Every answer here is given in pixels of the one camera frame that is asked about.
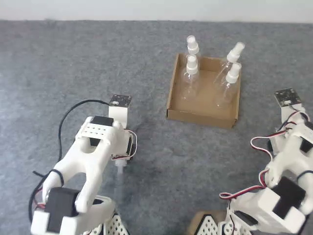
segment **cardboard tray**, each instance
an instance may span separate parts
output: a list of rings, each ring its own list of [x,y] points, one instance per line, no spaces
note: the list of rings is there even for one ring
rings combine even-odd
[[[179,94],[180,73],[186,65],[184,54],[178,54],[175,61],[173,77],[170,86],[169,97],[166,106],[166,118],[192,122],[202,125],[232,128],[238,120],[240,81],[236,97],[226,108],[219,108],[214,103],[215,89],[213,81],[220,69],[221,59],[201,57],[200,59],[200,90],[192,101],[181,99]]]

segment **black wire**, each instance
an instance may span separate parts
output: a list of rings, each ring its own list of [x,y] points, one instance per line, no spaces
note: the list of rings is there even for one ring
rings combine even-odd
[[[313,170],[305,170],[305,171],[303,171],[300,175],[298,175],[297,181],[298,181],[303,175],[308,174],[308,173],[313,174]]]
[[[58,158],[58,162],[62,159],[62,142],[61,142],[61,129],[62,129],[62,125],[63,122],[65,120],[65,118],[68,116],[68,114],[75,108],[77,108],[78,106],[85,104],[85,103],[90,103],[90,102],[94,102],[94,103],[100,103],[100,104],[105,104],[105,105],[109,105],[107,102],[104,102],[102,100],[99,99],[86,99],[83,100],[77,104],[75,104],[74,106],[72,106],[63,116],[62,120],[60,121],[60,125],[59,125],[59,133],[58,133],[58,140],[59,140],[59,158]]]
[[[61,142],[61,130],[62,130],[62,125],[63,125],[63,122],[65,120],[65,118],[69,115],[69,113],[77,108],[78,106],[82,105],[82,104],[85,104],[85,103],[100,103],[100,104],[105,104],[105,105],[109,105],[107,102],[104,102],[102,100],[99,100],[99,99],[86,99],[86,100],[83,100],[77,104],[75,104],[74,106],[72,106],[65,114],[64,116],[62,117],[61,121],[60,121],[60,124],[59,124],[59,132],[58,132],[58,141],[59,141],[59,157],[58,157],[58,161],[59,162],[61,159],[62,159],[62,142]],[[33,200],[36,196],[36,193],[37,193],[37,190],[41,187],[41,185],[44,183],[44,181],[46,180],[46,178],[48,177],[48,175],[50,174],[50,172],[47,174],[47,175],[43,175],[43,174],[40,174],[36,171],[33,171],[33,173],[37,176],[40,176],[42,177],[42,179],[40,180],[40,182],[37,184],[37,186],[34,188],[34,190],[32,191],[30,197],[29,197],[29,201],[28,201],[28,218],[29,218],[29,221],[30,223],[32,222],[33,220],[33,215],[32,215],[32,205],[33,205]]]
[[[45,176],[45,175],[43,175],[43,174],[41,174],[41,173],[39,173],[39,172],[37,172],[37,171],[35,171],[35,170],[33,170],[33,173],[34,173],[35,175],[41,177],[41,178]]]
[[[277,131],[279,131],[280,129],[282,129],[284,127],[284,125],[286,125],[286,123],[288,122],[289,118],[294,114],[294,112],[292,114],[289,115],[289,117],[286,119],[286,121],[283,122],[283,124],[278,128]],[[306,120],[308,120],[308,117],[306,117],[303,113],[300,113],[301,116],[305,117]]]

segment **white robotic arm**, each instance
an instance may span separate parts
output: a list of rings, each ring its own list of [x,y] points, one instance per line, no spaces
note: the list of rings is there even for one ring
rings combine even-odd
[[[225,221],[214,222],[213,216],[207,215],[210,228],[201,223],[195,234],[211,234],[215,227],[216,235],[250,235],[254,230],[295,234],[313,211],[313,123],[293,89],[278,91],[275,96],[282,110],[282,126],[275,134],[253,139],[269,139],[276,156],[251,142],[272,159],[259,175],[261,186],[220,194],[230,200]]]
[[[115,119],[88,117],[69,151],[44,181],[44,211],[34,211],[32,234],[78,235],[111,221],[114,201],[97,196],[102,174],[112,157],[123,156],[122,161],[130,158],[134,144],[134,136],[124,129],[127,123],[127,106],[114,103],[111,107],[114,108],[111,116]],[[81,191],[63,188],[63,184],[77,173],[86,174]]]

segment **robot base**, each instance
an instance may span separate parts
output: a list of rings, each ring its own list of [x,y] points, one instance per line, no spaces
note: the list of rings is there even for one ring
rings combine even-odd
[[[226,211],[199,211],[192,219],[187,235],[231,235],[233,225],[225,222]],[[244,228],[235,230],[233,235],[251,235]]]
[[[107,224],[100,224],[97,228],[84,232],[83,235],[129,235],[129,233],[123,225],[121,217],[114,214],[112,220]]]

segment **floor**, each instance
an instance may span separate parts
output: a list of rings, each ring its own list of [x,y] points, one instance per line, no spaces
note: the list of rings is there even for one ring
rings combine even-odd
[[[165,119],[174,59],[189,34],[213,57],[246,43],[232,130]],[[249,140],[280,124],[274,91],[293,87],[313,113],[312,38],[311,24],[0,21],[0,234],[29,233],[27,203],[39,181],[32,171],[54,166],[65,111],[113,94],[133,96],[128,124],[138,152],[122,178],[107,166],[99,194],[117,201],[130,233],[181,235],[197,211],[225,209],[219,192],[258,183],[268,163]],[[70,114],[64,152],[87,116],[107,111],[86,104]],[[80,188],[83,180],[78,175],[67,186]],[[312,230],[311,219],[303,235]]]

